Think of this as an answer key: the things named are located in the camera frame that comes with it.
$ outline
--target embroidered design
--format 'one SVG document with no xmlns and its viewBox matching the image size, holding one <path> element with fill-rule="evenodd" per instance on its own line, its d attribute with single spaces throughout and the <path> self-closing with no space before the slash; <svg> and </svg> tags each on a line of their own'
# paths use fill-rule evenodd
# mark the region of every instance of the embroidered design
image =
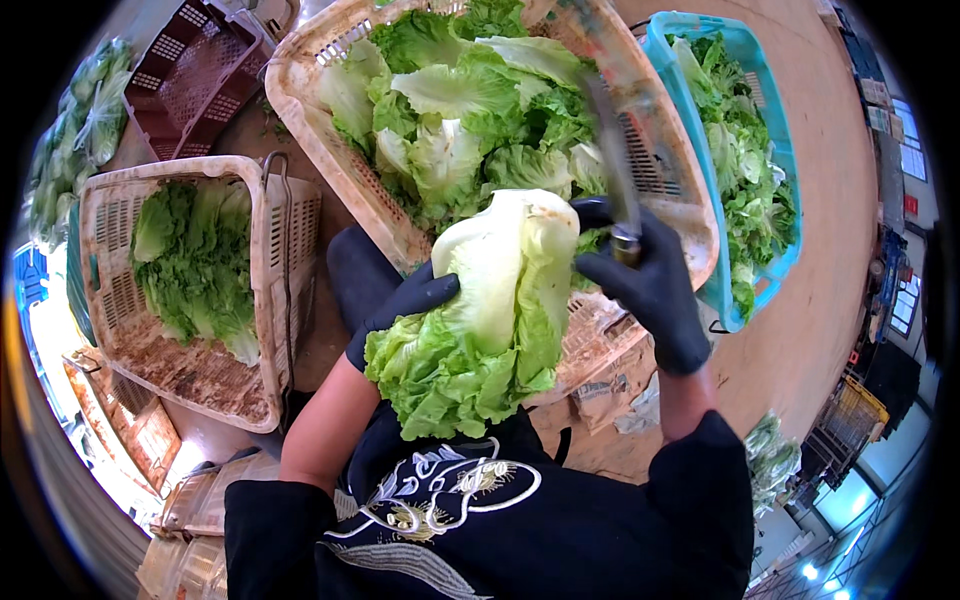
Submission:
<svg viewBox="0 0 960 600">
<path fill-rule="evenodd" d="M 396 571 L 423 581 L 441 594 L 455 600 L 482 600 L 463 576 L 444 559 L 423 546 L 393 542 L 347 547 L 319 541 L 347 564 L 378 571 Z"/>
<path fill-rule="evenodd" d="M 467 458 L 447 444 L 441 445 L 436 452 L 415 453 L 411 458 L 415 476 L 401 477 L 400 470 L 407 461 L 398 462 L 394 470 L 377 485 L 368 502 L 359 508 L 356 519 L 361 522 L 344 533 L 328 531 L 325 535 L 343 540 L 376 524 L 393 532 L 393 540 L 430 541 L 448 529 L 463 525 L 469 513 L 489 513 L 511 507 L 530 497 L 540 487 L 540 472 L 535 468 L 497 458 L 500 442 L 496 438 L 461 446 L 464 450 L 484 451 L 490 448 L 492 452 L 489 457 Z M 525 489 L 511 490 L 508 484 L 516 480 L 521 469 L 530 473 L 530 482 Z M 420 492 L 424 484 L 430 492 L 429 499 L 414 503 L 412 496 Z M 482 497 L 500 489 L 516 494 L 507 494 L 506 498 L 499 494 L 496 499 L 500 501 L 483 504 Z M 440 502 L 444 502 L 445 508 L 438 506 Z M 386 505 L 390 505 L 390 512 L 383 515 L 381 509 Z M 348 522 L 344 523 L 347 527 L 350 526 Z"/>
</svg>

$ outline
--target black glove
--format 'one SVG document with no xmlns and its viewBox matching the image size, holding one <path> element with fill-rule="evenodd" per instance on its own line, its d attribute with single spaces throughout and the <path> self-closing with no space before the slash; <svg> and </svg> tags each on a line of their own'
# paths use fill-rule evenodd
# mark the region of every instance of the black glove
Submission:
<svg viewBox="0 0 960 600">
<path fill-rule="evenodd" d="M 345 352 L 347 360 L 363 372 L 367 367 L 363 350 L 367 344 L 368 333 L 389 329 L 397 317 L 425 313 L 450 300 L 459 291 L 460 279 L 457 278 L 457 274 L 451 273 L 434 279 L 433 261 L 426 261 L 426 264 L 407 277 L 394 290 L 375 313 L 363 320 L 363 324 L 347 344 Z"/>
<path fill-rule="evenodd" d="M 611 223 L 604 198 L 574 200 L 570 205 L 580 216 L 581 231 Z M 700 325 L 680 236 L 646 207 L 640 210 L 643 233 L 634 268 L 616 262 L 609 252 L 582 254 L 576 268 L 650 331 L 661 369 L 674 375 L 691 374 L 707 362 L 710 344 Z"/>
</svg>

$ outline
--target knife blade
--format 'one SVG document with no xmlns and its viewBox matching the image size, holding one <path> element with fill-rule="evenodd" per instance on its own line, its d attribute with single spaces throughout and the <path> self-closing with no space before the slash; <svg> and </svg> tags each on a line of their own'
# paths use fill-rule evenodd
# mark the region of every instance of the knife blade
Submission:
<svg viewBox="0 0 960 600">
<path fill-rule="evenodd" d="M 613 110 L 613 99 L 600 77 L 583 73 L 580 86 L 597 127 L 597 146 L 607 175 L 607 203 L 613 220 L 613 258 L 629 267 L 639 260 L 639 196 L 628 159 L 627 138 Z"/>
</svg>

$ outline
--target white embroidery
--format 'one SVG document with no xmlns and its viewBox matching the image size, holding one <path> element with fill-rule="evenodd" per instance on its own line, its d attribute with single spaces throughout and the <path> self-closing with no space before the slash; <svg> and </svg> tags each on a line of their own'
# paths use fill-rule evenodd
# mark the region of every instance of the white embroidery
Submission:
<svg viewBox="0 0 960 600">
<path fill-rule="evenodd" d="M 455 600 L 483 600 L 473 587 L 444 559 L 428 548 L 413 543 L 394 542 L 346 547 L 320 541 L 347 564 L 379 571 L 396 571 L 423 581 L 439 593 Z"/>
<path fill-rule="evenodd" d="M 540 472 L 523 463 L 497 459 L 500 442 L 496 438 L 489 438 L 487 443 L 477 444 L 475 447 L 491 446 L 493 451 L 490 457 L 481 456 L 471 459 L 454 451 L 446 444 L 440 446 L 437 452 L 427 452 L 426 454 L 417 452 L 412 457 L 414 472 L 417 477 L 405 477 L 402 480 L 403 488 L 400 490 L 397 489 L 398 472 L 406 461 L 398 462 L 393 472 L 377 485 L 377 490 L 370 501 L 360 507 L 359 512 L 369 520 L 345 533 L 328 531 L 326 534 L 340 539 L 351 538 L 367 529 L 371 524 L 376 523 L 408 539 L 412 539 L 412 536 L 416 535 L 418 540 L 429 540 L 433 535 L 442 535 L 450 529 L 456 529 L 463 525 L 467 521 L 469 513 L 490 513 L 503 510 L 522 502 L 536 492 L 542 481 Z M 444 468 L 439 474 L 433 475 L 440 463 L 450 461 L 457 462 Z M 532 476 L 532 481 L 525 490 L 496 504 L 475 506 L 470 504 L 479 499 L 478 494 L 492 492 L 502 487 L 504 483 L 513 480 L 513 473 L 518 469 L 526 470 Z M 457 474 L 458 477 L 453 481 L 448 481 L 448 476 L 451 474 Z M 427 482 L 427 489 L 432 492 L 428 503 L 415 508 L 399 498 L 399 496 L 410 496 L 416 493 L 420 488 L 420 480 L 426 481 L 431 475 L 433 477 Z M 459 517 L 451 522 L 440 521 L 441 514 L 444 518 L 449 516 L 437 505 L 441 494 L 458 495 L 460 497 Z M 394 505 L 395 514 L 390 515 L 388 519 L 380 517 L 375 512 L 375 509 L 384 503 Z"/>
</svg>

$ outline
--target metal rack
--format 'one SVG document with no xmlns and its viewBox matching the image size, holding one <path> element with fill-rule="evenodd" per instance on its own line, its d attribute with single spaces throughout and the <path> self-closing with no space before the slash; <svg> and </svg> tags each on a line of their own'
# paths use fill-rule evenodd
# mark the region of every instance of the metal rack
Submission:
<svg viewBox="0 0 960 600">
<path fill-rule="evenodd" d="M 837 383 L 805 440 L 829 467 L 824 481 L 832 490 L 843 483 L 863 446 L 879 438 L 888 419 L 883 404 L 853 377 Z"/>
</svg>

